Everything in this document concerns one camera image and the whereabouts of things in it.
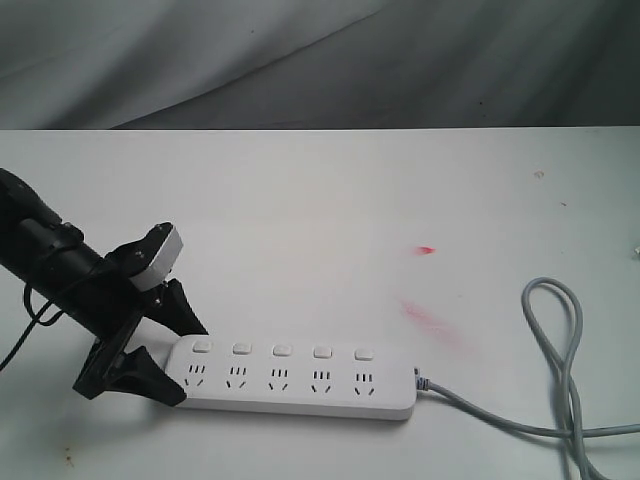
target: electrical outlet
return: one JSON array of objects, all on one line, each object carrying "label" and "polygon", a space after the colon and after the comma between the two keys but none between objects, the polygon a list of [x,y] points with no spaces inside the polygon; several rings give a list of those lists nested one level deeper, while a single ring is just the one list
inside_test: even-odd
[{"label": "electrical outlet", "polygon": [[[212,348],[194,349],[198,341]],[[413,365],[383,345],[187,335],[165,370],[184,388],[184,408],[402,420],[416,400]]]}]

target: white power strip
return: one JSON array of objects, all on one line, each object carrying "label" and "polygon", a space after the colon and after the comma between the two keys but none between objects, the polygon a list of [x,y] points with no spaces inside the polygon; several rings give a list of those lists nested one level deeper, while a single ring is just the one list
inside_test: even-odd
[{"label": "white power strip", "polygon": [[187,335],[165,371],[186,408],[404,420],[416,401],[413,365],[380,346]]}]

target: gray cable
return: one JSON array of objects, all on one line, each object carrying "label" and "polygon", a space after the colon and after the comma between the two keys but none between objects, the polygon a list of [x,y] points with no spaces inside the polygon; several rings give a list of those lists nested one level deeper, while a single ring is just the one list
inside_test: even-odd
[{"label": "gray cable", "polygon": [[[573,307],[573,334],[569,342],[569,348],[567,354],[562,358],[557,350],[553,347],[544,331],[540,327],[540,324],[536,320],[533,310],[531,309],[531,291],[541,285],[551,285],[564,293],[569,299],[569,303]],[[499,417],[493,413],[472,404],[464,398],[456,395],[452,391],[431,382],[426,378],[417,379],[417,388],[421,391],[432,391],[445,397],[455,407],[463,410],[480,420],[483,420],[495,427],[501,428],[507,431],[514,431],[525,433],[529,435],[537,435],[542,437],[556,437],[566,439],[569,445],[569,451],[572,454],[576,465],[580,469],[580,477],[582,480],[608,480],[607,477],[602,475],[587,458],[584,439],[593,437],[607,437],[612,435],[626,435],[629,433],[640,433],[640,424],[621,425],[615,427],[603,427],[603,428],[590,428],[584,429],[582,427],[582,407],[580,405],[580,396],[578,390],[571,377],[571,365],[573,359],[580,345],[580,338],[582,336],[582,307],[580,301],[575,294],[563,283],[553,278],[541,277],[531,280],[524,290],[522,291],[522,310],[524,317],[529,323],[533,334],[540,345],[542,352],[549,359],[551,364],[558,370],[558,378],[560,380],[560,397],[562,400],[561,408],[556,412],[557,417],[562,424],[562,428],[541,428],[531,425],[525,425],[518,422],[513,422],[506,418]]]}]

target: gray cloth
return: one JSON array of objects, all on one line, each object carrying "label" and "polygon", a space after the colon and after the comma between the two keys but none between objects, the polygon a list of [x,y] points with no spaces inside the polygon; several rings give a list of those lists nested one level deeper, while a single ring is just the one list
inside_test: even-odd
[{"label": "gray cloth", "polygon": [[0,0],[0,127],[638,125],[639,27],[635,0]]}]

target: red stain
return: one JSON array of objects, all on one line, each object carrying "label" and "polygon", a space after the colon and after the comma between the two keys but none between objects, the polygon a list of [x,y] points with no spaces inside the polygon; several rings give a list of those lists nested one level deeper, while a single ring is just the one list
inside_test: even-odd
[{"label": "red stain", "polygon": [[432,334],[449,346],[460,345],[460,335],[449,325],[437,320],[418,305],[406,300],[400,300],[404,314],[422,327],[425,331]]},{"label": "red stain", "polygon": [[434,253],[435,251],[436,249],[431,247],[416,247],[414,250],[416,255],[429,255],[430,253]]}]

